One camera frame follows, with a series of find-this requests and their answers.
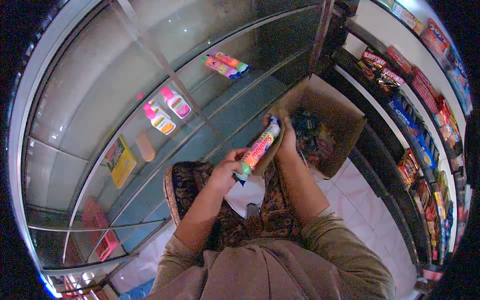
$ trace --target store shelf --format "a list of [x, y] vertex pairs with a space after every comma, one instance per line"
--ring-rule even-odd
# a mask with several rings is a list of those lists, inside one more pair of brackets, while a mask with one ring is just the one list
[[[390, 58], [390, 56], [386, 53], [386, 45], [384, 45], [380, 40], [374, 37], [366, 29], [353, 22], [351, 19], [347, 21], [347, 27], [348, 30], [361, 42], [363, 42], [367, 46], [373, 47], [378, 53], [380, 53], [382, 58], [388, 62], [389, 68], [391, 68], [394, 72], [396, 72], [398, 75], [405, 79], [407, 84], [402, 85], [400, 87], [400, 90], [409, 99], [409, 101], [412, 103], [412, 105], [422, 117], [428, 131], [430, 132], [434, 140], [435, 145], [437, 146], [437, 149], [439, 150], [438, 170], [446, 172], [448, 186], [450, 187], [450, 198], [454, 202], [454, 215], [456, 216], [456, 211], [458, 208], [456, 205], [456, 183], [453, 174], [458, 170], [454, 170], [451, 162], [453, 159], [456, 159], [455, 150], [444, 142], [439, 127], [436, 125], [435, 117], [430, 112], [430, 109], [425, 104], [423, 98], [413, 87], [411, 75], [404, 72], [402, 68], [398, 65], [398, 63]], [[347, 44], [345, 45], [345, 48], [354, 49], [352, 52], [362, 50], [362, 47], [359, 46], [358, 43], [356, 43], [352, 38], [347, 39]], [[456, 226], [456, 217], [454, 217], [454, 225]], [[454, 243], [450, 242], [450, 245], [448, 247], [449, 251], [452, 252], [453, 248]]]
[[388, 106], [388, 102], [392, 101], [392, 98], [387, 93], [383, 92], [380, 89], [380, 86], [375, 83], [375, 81], [368, 80], [358, 68], [355, 67], [357, 59], [350, 54], [345, 49], [339, 49], [334, 54], [335, 59], [337, 60], [338, 66], [345, 70], [349, 75], [351, 75], [373, 98], [378, 102], [378, 104], [385, 110], [389, 118], [394, 122], [396, 127], [400, 130], [402, 136], [407, 141], [406, 148], [414, 149], [414, 155], [416, 156], [417, 161], [419, 162], [424, 176], [428, 179], [429, 182], [435, 182], [435, 173], [434, 169], [429, 168], [423, 159], [421, 159], [420, 154], [417, 152], [418, 147], [414, 146], [417, 144], [402, 125], [401, 121], [393, 113], [392, 109]]
[[370, 0], [360, 0], [355, 23], [372, 33], [384, 45], [394, 45], [410, 63], [420, 68], [433, 87], [444, 95], [464, 140], [466, 122], [459, 100], [444, 70], [418, 36], [413, 35], [397, 18]]
[[412, 262], [418, 269], [419, 264], [428, 264], [429, 235], [428, 231], [420, 226], [420, 213], [407, 193], [407, 187], [396, 166], [405, 151], [393, 132], [393, 129], [398, 128], [386, 125], [376, 107], [357, 90], [360, 85], [355, 80], [351, 81], [348, 74], [350, 80], [344, 76], [345, 72], [340, 73], [339, 69], [320, 74], [322, 79], [361, 109], [367, 118], [368, 124], [356, 144], [355, 149], [358, 152], [353, 150], [349, 157], [352, 161], [358, 161], [356, 165], [359, 171], [387, 206], [405, 240]]
[[[428, 230], [428, 225], [427, 225], [427, 219], [425, 218], [425, 210], [423, 209], [423, 206], [422, 206], [422, 203], [421, 203], [421, 200], [418, 196], [418, 194], [415, 192], [415, 191], [409, 191], [408, 192], [410, 194], [410, 197], [414, 200], [415, 202], [415, 205], [417, 206], [418, 208], [418, 211], [420, 212], [420, 218], [421, 218], [421, 222], [422, 222], [422, 226], [423, 226], [423, 230], [425, 232], [429, 232]], [[428, 257], [428, 263], [427, 264], [424, 264], [424, 266], [432, 266], [432, 243], [430, 242], [430, 235], [428, 236], [428, 253], [430, 253], [429, 257]]]
[[404, 238], [412, 262], [419, 264], [429, 263], [429, 234], [421, 225], [421, 214], [413, 198], [406, 191], [403, 178], [398, 171], [396, 162], [386, 149], [384, 143], [375, 134], [369, 125], [365, 126], [357, 144], [355, 145], [361, 155], [365, 157], [368, 165], [376, 176], [365, 178], [378, 178], [386, 191], [376, 191], [397, 223], [398, 229]]
[[390, 127], [384, 116], [373, 106], [376, 104], [380, 107], [378, 102], [357, 81], [339, 67], [318, 75], [335, 89], [342, 91], [344, 95], [348, 96], [349, 100], [367, 116], [367, 123], [379, 138], [384, 141], [385, 147], [393, 156], [395, 162], [400, 161], [408, 144], [406, 141], [403, 143], [399, 141], [399, 138], [404, 139], [404, 137], [402, 135], [399, 136], [400, 131], [398, 128], [393, 122], [391, 123], [392, 127]]
[[447, 78], [450, 86], [452, 87], [452, 90], [454, 91], [455, 93], [455, 96], [460, 104], [460, 98], [461, 98], [461, 95], [458, 94], [458, 91], [457, 89], [455, 89], [455, 83], [452, 81], [452, 79], [450, 78], [450, 75], [448, 74], [447, 70], [445, 69], [445, 66], [442, 65], [442, 62], [440, 62], [438, 60], [438, 58], [434, 55], [434, 53], [428, 48], [427, 44], [423, 41], [423, 39], [407, 24], [405, 23], [405, 21], [403, 21], [402, 19], [400, 19], [397, 15], [395, 15], [388, 7], [382, 5], [381, 3], [379, 3], [378, 1], [376, 0], [371, 0], [373, 3], [375, 3], [376, 5], [378, 5], [380, 8], [382, 8], [384, 11], [386, 11], [387, 13], [389, 13], [392, 17], [394, 17], [398, 22], [400, 22], [408, 31], [411, 32], [411, 34], [425, 47], [425, 49], [428, 51], [428, 53], [431, 55], [431, 57], [435, 60], [435, 62], [437, 63], [438, 67], [442, 70], [443, 74], [445, 75], [445, 77]]

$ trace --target person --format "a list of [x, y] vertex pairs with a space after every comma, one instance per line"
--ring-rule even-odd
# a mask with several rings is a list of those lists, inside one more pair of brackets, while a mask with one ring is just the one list
[[177, 228], [147, 299], [395, 298], [388, 269], [329, 208], [283, 121], [256, 216], [244, 219], [224, 200], [246, 149], [232, 150], [215, 168], [180, 162], [167, 170]]

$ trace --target kopiko candy bag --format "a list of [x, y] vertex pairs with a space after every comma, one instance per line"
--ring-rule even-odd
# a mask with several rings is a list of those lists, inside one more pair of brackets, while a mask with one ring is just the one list
[[378, 83], [386, 92], [395, 91], [399, 86], [405, 83], [402, 77], [395, 74], [389, 68], [383, 68], [378, 77]]
[[375, 55], [369, 51], [364, 51], [357, 64], [360, 67], [360, 71], [363, 73], [363, 75], [372, 80], [375, 75], [387, 65], [387, 62], [378, 55]]

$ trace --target snack package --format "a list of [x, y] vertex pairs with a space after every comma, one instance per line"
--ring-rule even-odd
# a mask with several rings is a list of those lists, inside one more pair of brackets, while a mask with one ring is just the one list
[[252, 66], [247, 65], [235, 58], [219, 51], [213, 51], [210, 53], [210, 56], [215, 58], [216, 60], [221, 61], [222, 63], [226, 64], [227, 66], [239, 71], [240, 73], [244, 74], [247, 72]]
[[412, 72], [415, 74], [415, 77], [413, 78], [413, 81], [412, 81], [413, 87], [423, 98], [423, 101], [430, 109], [430, 112], [433, 115], [437, 114], [438, 113], [437, 100], [436, 100], [437, 93], [435, 89], [433, 88], [432, 84], [427, 79], [425, 74], [423, 74], [423, 72], [420, 71], [419, 68], [417, 68], [416, 66], [413, 66]]
[[396, 14], [403, 22], [407, 23], [407, 25], [413, 29], [417, 35], [421, 34], [423, 30], [423, 24], [400, 3], [395, 2], [393, 4], [392, 12]]
[[242, 162], [242, 172], [239, 174], [235, 172], [235, 175], [239, 179], [242, 186], [247, 181], [248, 175], [255, 168], [257, 162], [264, 156], [268, 148], [273, 144], [274, 140], [280, 134], [280, 123], [278, 119], [274, 116], [270, 117], [270, 125], [265, 129], [265, 131], [260, 135], [260, 137], [253, 143], [250, 149], [245, 153], [245, 155], [240, 160]]
[[332, 155], [335, 140], [329, 129], [314, 114], [299, 109], [292, 119], [292, 125], [297, 136], [297, 149], [309, 163], [317, 166]]
[[410, 188], [410, 185], [415, 182], [420, 170], [420, 165], [415, 159], [412, 149], [409, 148], [405, 151], [402, 159], [398, 163], [398, 170], [402, 173], [407, 187]]
[[396, 91], [398, 87], [405, 83], [402, 77], [395, 74], [389, 68], [383, 68], [378, 77], [378, 83], [386, 92]]
[[437, 167], [437, 163], [433, 157], [433, 153], [431, 152], [430, 145], [428, 145], [425, 141], [423, 133], [419, 132], [417, 136], [417, 142], [420, 144], [420, 153], [422, 154], [422, 159], [430, 169], [435, 169]]
[[393, 60], [395, 60], [398, 65], [408, 74], [412, 73], [412, 65], [410, 62], [393, 46], [388, 46], [387, 53], [390, 55]]
[[444, 141], [451, 148], [455, 146], [456, 143], [460, 142], [460, 132], [458, 131], [458, 126], [456, 124], [455, 118], [450, 111], [445, 98], [440, 95], [438, 101], [438, 107], [440, 109], [439, 113], [435, 115], [435, 121], [440, 127], [440, 133]]
[[385, 5], [389, 9], [392, 9], [395, 0], [378, 0], [381, 4]]
[[447, 40], [440, 27], [434, 20], [428, 18], [428, 26], [420, 35], [422, 40], [428, 46], [434, 56], [440, 61], [445, 62], [445, 51], [450, 46], [450, 42]]
[[462, 61], [455, 49], [450, 46], [447, 59], [450, 64], [450, 70], [447, 72], [448, 76], [454, 84], [454, 88], [460, 97], [460, 104], [463, 112], [468, 115], [473, 110], [472, 99], [470, 95], [470, 86], [467, 79], [467, 73], [463, 67]]
[[375, 55], [369, 51], [364, 51], [357, 64], [360, 67], [360, 71], [363, 73], [363, 75], [372, 80], [375, 75], [387, 65], [387, 62], [378, 55]]
[[393, 100], [388, 104], [394, 113], [398, 116], [398, 119], [404, 123], [409, 133], [417, 137], [420, 129], [415, 124], [415, 121], [412, 119], [410, 114], [405, 110], [406, 106], [402, 104], [402, 97], [399, 94], [394, 95]]

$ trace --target glass display case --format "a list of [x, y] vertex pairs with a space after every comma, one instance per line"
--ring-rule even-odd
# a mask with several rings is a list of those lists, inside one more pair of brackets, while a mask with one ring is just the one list
[[[388, 106], [391, 95], [375, 90], [355, 69], [367, 47], [404, 77], [401, 96], [439, 153], [438, 167], [421, 171], [429, 171], [429, 185], [440, 181], [438, 172], [445, 174], [446, 199], [452, 200], [445, 205], [453, 220], [451, 239], [442, 241], [447, 264], [446, 252], [458, 243], [455, 232], [467, 221], [463, 205], [469, 205], [461, 165], [468, 101], [452, 77], [462, 75], [462, 68], [440, 64], [395, 14], [396, 4], [58, 2], [25, 53], [9, 137], [13, 207], [46, 282], [58, 292], [75, 292], [115, 275], [170, 220], [163, 188], [167, 168], [179, 161], [216, 164], [229, 149], [244, 147], [274, 102], [312, 73], [355, 98], [365, 112], [371, 127], [363, 136], [375, 147], [359, 143], [357, 154], [370, 163], [369, 172], [378, 173], [371, 185], [383, 186], [413, 264], [440, 269], [443, 260], [432, 264], [425, 211], [397, 169], [414, 138]], [[444, 138], [440, 113], [416, 89], [414, 76], [388, 56], [387, 48], [396, 43], [404, 60], [421, 68], [445, 96], [460, 136], [456, 144]], [[401, 47], [406, 44], [413, 54]], [[250, 68], [215, 67], [211, 62], [221, 62], [216, 52]], [[383, 169], [375, 161], [379, 157], [388, 158]], [[419, 152], [415, 157], [422, 159]]]

